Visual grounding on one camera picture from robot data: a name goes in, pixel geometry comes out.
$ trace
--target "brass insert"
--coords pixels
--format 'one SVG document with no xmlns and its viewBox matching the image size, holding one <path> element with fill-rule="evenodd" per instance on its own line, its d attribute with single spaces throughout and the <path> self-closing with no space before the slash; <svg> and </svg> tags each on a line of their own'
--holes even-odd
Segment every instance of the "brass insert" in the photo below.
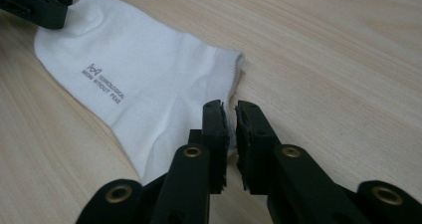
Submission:
<svg viewBox="0 0 422 224">
<path fill-rule="evenodd" d="M 403 204 L 403 198 L 397 192 L 391 190 L 390 188 L 383 186 L 372 187 L 372 194 L 378 198 L 380 201 L 385 202 L 390 205 L 399 206 Z"/>
<path fill-rule="evenodd" d="M 184 149 L 183 153 L 188 157 L 196 157 L 202 154 L 202 150 L 198 147 L 188 147 Z"/>
<path fill-rule="evenodd" d="M 132 189 L 128 185 L 117 185 L 110 189 L 106 195 L 105 200 L 109 203 L 118 203 L 126 200 L 132 193 Z"/>
<path fill-rule="evenodd" d="M 289 157 L 299 157 L 302 155 L 301 152 L 295 149 L 294 147 L 284 147 L 282 149 L 282 152 L 285 156 Z"/>
</svg>

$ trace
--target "printed logo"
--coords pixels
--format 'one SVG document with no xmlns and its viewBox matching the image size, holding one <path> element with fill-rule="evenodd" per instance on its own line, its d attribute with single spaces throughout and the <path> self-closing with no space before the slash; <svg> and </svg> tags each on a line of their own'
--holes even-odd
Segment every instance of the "printed logo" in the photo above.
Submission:
<svg viewBox="0 0 422 224">
<path fill-rule="evenodd" d="M 82 71 L 89 80 L 91 80 L 104 94 L 114 101 L 117 105 L 124 100 L 124 93 L 114 85 L 108 78 L 99 75 L 103 70 L 96 68 L 92 63 Z"/>
<path fill-rule="evenodd" d="M 100 69 L 100 68 L 96 69 L 94 67 L 94 63 L 92 63 L 90 66 L 88 66 L 87 69 L 90 69 L 90 72 L 94 73 L 94 76 L 97 76 L 99 73 L 102 72 L 102 69 Z"/>
</svg>

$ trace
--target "table surface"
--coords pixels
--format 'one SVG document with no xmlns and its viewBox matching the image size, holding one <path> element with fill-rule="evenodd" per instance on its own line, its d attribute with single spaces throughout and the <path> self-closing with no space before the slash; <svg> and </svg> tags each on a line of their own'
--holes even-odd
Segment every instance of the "table surface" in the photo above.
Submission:
<svg viewBox="0 0 422 224">
<path fill-rule="evenodd" d="M 260 106 L 333 181 L 355 191 L 379 179 L 422 201 L 422 0 L 122 1 L 243 51 L 231 108 Z M 104 184 L 139 178 L 110 129 L 37 60 L 36 31 L 0 11 L 0 222 L 75 223 Z M 272 223 L 236 158 L 210 223 Z"/>
</svg>

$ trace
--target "sock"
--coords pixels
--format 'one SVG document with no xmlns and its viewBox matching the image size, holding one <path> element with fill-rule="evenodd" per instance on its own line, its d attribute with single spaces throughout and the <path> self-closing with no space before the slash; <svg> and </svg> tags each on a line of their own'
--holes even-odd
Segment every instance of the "sock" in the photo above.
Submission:
<svg viewBox="0 0 422 224">
<path fill-rule="evenodd" d="M 243 61 L 118 0 L 80 0 L 65 28 L 39 28 L 34 47 L 52 76 L 111 128 L 142 184 L 168 171 L 189 130 L 201 128 L 205 103 L 220 100 L 227 112 Z"/>
</svg>

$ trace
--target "black plastic part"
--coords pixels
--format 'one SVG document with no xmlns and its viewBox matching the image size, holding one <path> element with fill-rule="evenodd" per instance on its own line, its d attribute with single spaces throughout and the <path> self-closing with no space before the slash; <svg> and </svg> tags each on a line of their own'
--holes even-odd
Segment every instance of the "black plastic part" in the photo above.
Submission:
<svg viewBox="0 0 422 224">
<path fill-rule="evenodd" d="M 149 223 L 164 179 L 162 175 L 143 187 L 126 179 L 104 185 L 84 208 L 77 224 Z"/>
<path fill-rule="evenodd" d="M 64 27 L 73 0 L 0 0 L 0 9 L 48 29 Z"/>
<path fill-rule="evenodd" d="M 226 114 L 220 101 L 209 102 L 202 109 L 201 144 L 210 151 L 210 192 L 220 194 L 226 181 L 229 134 Z"/>
<path fill-rule="evenodd" d="M 267 195 L 273 178 L 273 150 L 281 143 L 257 105 L 238 101 L 236 115 L 238 168 L 244 188 L 251 194 Z"/>
<path fill-rule="evenodd" d="M 279 186 L 299 223 L 370 223 L 304 149 L 277 145 L 274 155 Z"/>
<path fill-rule="evenodd" d="M 132 223 L 141 189 L 133 180 L 120 179 L 106 184 L 84 208 L 77 224 Z"/>
<path fill-rule="evenodd" d="M 267 208 L 274 224 L 298 224 L 298 218 L 286 194 L 277 183 L 270 185 Z"/>
<path fill-rule="evenodd" d="M 177 149 L 150 223 L 208 223 L 209 159 L 203 145 Z"/>
<path fill-rule="evenodd" d="M 199 144 L 199 143 L 201 143 L 201 136 L 202 136 L 202 129 L 190 129 L 189 139 L 188 139 L 187 143 Z"/>
<path fill-rule="evenodd" d="M 389 183 L 362 182 L 355 200 L 372 223 L 422 223 L 422 205 L 405 191 Z"/>
</svg>

